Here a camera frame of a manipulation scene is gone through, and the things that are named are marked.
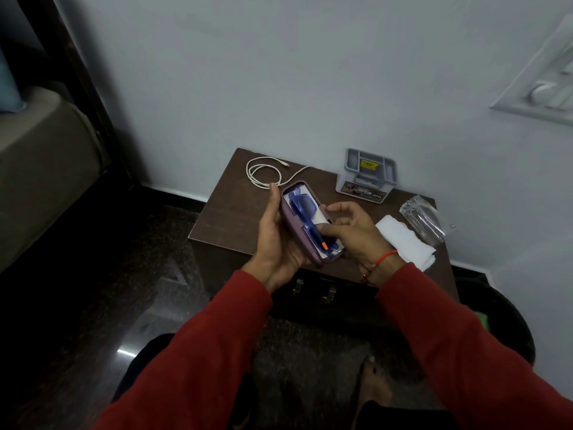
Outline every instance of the person's right hand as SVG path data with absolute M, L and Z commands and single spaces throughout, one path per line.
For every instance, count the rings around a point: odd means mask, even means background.
M 326 207 L 327 211 L 347 212 L 351 217 L 340 217 L 334 225 L 318 225 L 327 237 L 339 238 L 349 254 L 361 266 L 361 271 L 371 269 L 374 263 L 394 248 L 380 234 L 374 222 L 356 202 L 337 202 Z

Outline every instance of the person's left hand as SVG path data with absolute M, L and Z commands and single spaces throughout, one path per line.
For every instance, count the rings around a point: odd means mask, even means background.
M 258 223 L 257 250 L 242 270 L 256 277 L 272 294 L 289 282 L 308 259 L 283 227 L 278 213 L 281 194 L 276 184 L 271 184 L 269 191 L 267 209 Z

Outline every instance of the table top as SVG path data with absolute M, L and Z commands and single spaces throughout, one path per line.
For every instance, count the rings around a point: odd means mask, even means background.
M 247 162 L 258 156 L 262 155 L 241 148 L 235 151 L 189 234 L 189 238 L 235 252 L 254 253 L 257 247 L 258 221 L 267 205 L 269 195 L 268 190 L 255 187 L 248 180 L 245 171 Z M 276 165 L 283 174 L 283 180 L 288 180 L 293 173 L 303 167 L 297 163 L 284 161 L 288 162 L 290 167 L 284 167 L 274 160 L 258 160 L 254 164 L 269 162 L 269 164 Z M 274 182 L 278 176 L 274 170 L 263 168 L 257 172 L 257 179 L 263 182 Z M 414 193 L 395 188 L 382 204 L 377 205 L 337 193 L 335 191 L 335 173 L 311 167 L 297 175 L 295 179 L 306 181 L 320 202 L 326 205 L 339 201 L 354 201 L 369 213 L 374 223 L 390 214 L 412 229 L 400 214 L 399 208 L 405 201 L 414 196 Z M 433 199 L 425 199 L 435 206 Z M 458 300 L 446 245 L 438 246 L 434 254 L 435 263 L 426 270 L 426 275 L 450 296 Z M 331 264 L 326 264 L 321 269 L 316 269 L 311 265 L 305 268 L 353 282 L 360 282 L 361 279 L 354 262 L 347 259 L 336 260 Z

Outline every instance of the yellow label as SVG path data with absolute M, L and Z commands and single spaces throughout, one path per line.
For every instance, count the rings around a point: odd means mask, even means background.
M 376 167 L 378 167 L 380 164 L 379 163 L 373 163 L 373 162 L 369 162 L 367 160 L 361 160 L 360 162 L 360 167 L 364 167 L 366 169 L 370 169 L 370 170 L 376 170 Z

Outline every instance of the hand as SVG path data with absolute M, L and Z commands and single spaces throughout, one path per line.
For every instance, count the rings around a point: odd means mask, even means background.
M 340 239 L 348 253 L 358 263 L 362 273 L 370 270 L 384 253 L 394 250 L 380 234 L 368 213 L 356 202 L 333 203 L 326 207 L 326 210 L 351 214 L 351 217 L 336 219 L 334 225 L 318 225 L 318 228 L 323 235 Z M 382 285 L 402 265 L 404 261 L 399 256 L 387 257 L 380 264 L 381 268 L 376 268 L 376 275 L 373 274 L 371 279 L 376 278 L 377 282 L 374 284 Z
M 278 207 L 281 194 L 270 185 L 267 209 L 258 223 L 257 250 L 242 270 L 256 277 L 272 294 L 290 281 L 296 271 L 308 263 L 295 240 L 283 227 Z

